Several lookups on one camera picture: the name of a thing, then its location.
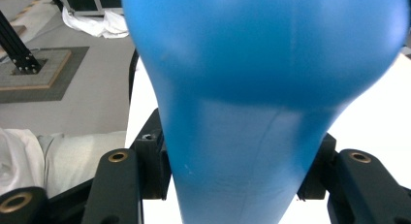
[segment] gray mat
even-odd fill
[[[87,54],[88,47],[59,49],[69,49],[72,52],[72,55],[50,88],[0,91],[0,103],[60,101],[63,99],[67,87],[70,85],[73,76],[76,74],[82,59]]]

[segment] black metal rod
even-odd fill
[[[19,38],[11,24],[0,11],[0,45],[15,63],[21,74],[37,74],[42,69],[40,63]]]

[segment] black metal bracket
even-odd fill
[[[17,70],[16,75],[38,74],[42,64],[33,56],[31,51],[19,38],[11,24],[0,11],[0,46],[9,55]]]
[[[356,149],[335,152],[327,135],[298,195],[328,201],[332,223],[411,224],[411,193],[373,155]]]

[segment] white table surface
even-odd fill
[[[337,151],[354,148],[376,156],[402,186],[411,188],[411,60],[400,54],[386,75],[354,101],[329,130]],[[135,74],[126,146],[157,102],[141,61]],[[173,180],[168,200],[143,202],[147,224],[180,224]],[[330,223],[327,200],[290,204],[280,223]]]

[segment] black plastic part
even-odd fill
[[[409,224],[411,198],[371,154],[342,150],[335,168],[355,223]]]
[[[334,158],[335,145],[335,138],[330,134],[327,134],[326,137],[324,137],[314,162],[297,193],[300,200],[323,200],[325,198],[326,188],[321,181],[321,177],[325,165],[331,162]]]
[[[172,171],[157,109],[130,148],[136,151],[139,161],[142,162],[142,197],[166,200]]]
[[[142,224],[138,161],[131,149],[112,150],[100,159],[82,224]]]
[[[40,187],[13,190],[0,197],[2,224],[48,223],[48,199]]]
[[[38,74],[42,65],[19,38],[11,24],[0,11],[0,45],[16,65],[16,74]]]
[[[91,190],[93,179],[90,179],[49,200],[49,223],[76,224],[80,223],[84,207]]]

